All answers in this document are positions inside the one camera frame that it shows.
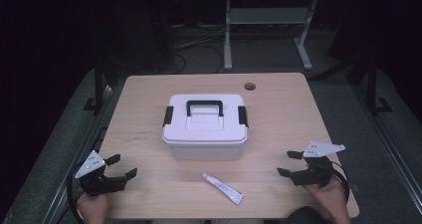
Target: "metal stand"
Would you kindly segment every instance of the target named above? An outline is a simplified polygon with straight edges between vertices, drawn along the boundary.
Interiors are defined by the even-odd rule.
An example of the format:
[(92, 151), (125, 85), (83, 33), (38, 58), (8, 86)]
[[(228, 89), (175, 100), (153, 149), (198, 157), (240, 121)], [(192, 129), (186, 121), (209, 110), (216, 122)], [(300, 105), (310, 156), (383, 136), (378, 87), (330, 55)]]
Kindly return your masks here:
[(312, 0), (309, 7), (299, 8), (231, 8), (230, 0), (226, 6), (226, 39), (224, 41), (224, 68), (233, 69), (230, 47), (230, 25), (232, 24), (303, 24), (301, 35), (295, 38), (295, 44), (301, 56), (305, 70), (313, 68), (304, 42), (310, 29), (317, 0)]

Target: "floor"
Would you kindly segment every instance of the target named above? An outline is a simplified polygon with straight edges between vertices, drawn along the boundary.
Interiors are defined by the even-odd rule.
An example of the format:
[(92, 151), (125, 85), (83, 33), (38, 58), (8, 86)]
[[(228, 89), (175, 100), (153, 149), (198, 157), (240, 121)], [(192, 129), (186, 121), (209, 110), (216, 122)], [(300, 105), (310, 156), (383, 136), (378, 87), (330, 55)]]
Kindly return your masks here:
[[(232, 38), (233, 70), (228, 72), (222, 68), (221, 26), (180, 26), (174, 28), (177, 44), (174, 60), (161, 74), (299, 72), (311, 78), (339, 63), (326, 54), (336, 30), (312, 28), (306, 48), (314, 69), (305, 71), (293, 41), (301, 28), (237, 27)], [(202, 41), (209, 36), (212, 40)], [(346, 81), (349, 71), (350, 68), (345, 68), (322, 81), (309, 81), (309, 85), (332, 142), (347, 146), (347, 151), (338, 156), (360, 208), (359, 216), (352, 223), (422, 223), (420, 205), (415, 205), (418, 197), (411, 195), (414, 186), (412, 180), (408, 180), (410, 176), (415, 183), (422, 183), (419, 171), (422, 162), (418, 158), (418, 153), (422, 153), (421, 123), (381, 72), (378, 72), (376, 94), (387, 101), (392, 112), (370, 113), (364, 104), (366, 81), (350, 85)], [(105, 105), (94, 115), (92, 111), (83, 111), (87, 100), (95, 96), (94, 72), (86, 75), (4, 223), (56, 223), (62, 213), (60, 223), (75, 223), (71, 213), (66, 211), (66, 175), (91, 147), (101, 148), (123, 85), (124, 79), (111, 87), (105, 84)], [(391, 154), (391, 149), (400, 153), (408, 169), (400, 169), (397, 163), (401, 161)], [(141, 222), (109, 220), (107, 223)]]

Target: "wooden table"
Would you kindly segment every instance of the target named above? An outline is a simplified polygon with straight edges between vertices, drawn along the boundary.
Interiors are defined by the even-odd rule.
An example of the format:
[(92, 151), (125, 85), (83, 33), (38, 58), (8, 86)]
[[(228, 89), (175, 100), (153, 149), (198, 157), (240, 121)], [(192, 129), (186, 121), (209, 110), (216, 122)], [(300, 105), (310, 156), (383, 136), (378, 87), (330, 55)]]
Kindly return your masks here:
[[(256, 88), (247, 91), (246, 83)], [(165, 109), (174, 94), (239, 94), (248, 111), (248, 140), (234, 161), (175, 160), (161, 139)], [(120, 176), (137, 167), (123, 192), (111, 195), (110, 218), (216, 219), (283, 218), (315, 201), (277, 167), (306, 169), (304, 160), (287, 157), (310, 140), (330, 142), (308, 83), (302, 74), (221, 74), (142, 76), (127, 79), (100, 151), (121, 154), (106, 169)], [(338, 161), (336, 155), (329, 157)], [(207, 172), (245, 194), (239, 206), (205, 182)], [(348, 210), (358, 214), (354, 196)]]

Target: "white tube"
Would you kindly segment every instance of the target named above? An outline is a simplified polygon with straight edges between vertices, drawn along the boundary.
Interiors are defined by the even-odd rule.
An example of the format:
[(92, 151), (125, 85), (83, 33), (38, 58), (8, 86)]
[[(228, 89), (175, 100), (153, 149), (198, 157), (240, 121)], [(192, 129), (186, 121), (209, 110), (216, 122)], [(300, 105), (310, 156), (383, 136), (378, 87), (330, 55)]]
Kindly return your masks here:
[(230, 198), (236, 205), (240, 204), (240, 201), (242, 201), (243, 194), (241, 192), (236, 191), (235, 189), (231, 188), (230, 186), (224, 184), (222, 181), (218, 180), (216, 177), (211, 176), (207, 174), (206, 172), (202, 173), (202, 177), (205, 178), (205, 180), (214, 186), (216, 186), (220, 191), (222, 191), (226, 196)]

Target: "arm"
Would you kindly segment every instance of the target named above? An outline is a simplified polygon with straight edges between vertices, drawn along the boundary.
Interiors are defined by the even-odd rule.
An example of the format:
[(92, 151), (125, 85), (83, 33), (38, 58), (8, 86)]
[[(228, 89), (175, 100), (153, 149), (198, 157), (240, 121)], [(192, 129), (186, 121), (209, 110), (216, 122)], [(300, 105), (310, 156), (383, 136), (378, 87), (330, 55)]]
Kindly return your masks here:
[(106, 223), (108, 195), (90, 196), (84, 192), (77, 202), (78, 210), (88, 224)]
[(334, 224), (351, 223), (348, 217), (344, 190), (336, 177), (333, 176), (325, 187), (304, 185), (304, 189), (319, 203)]

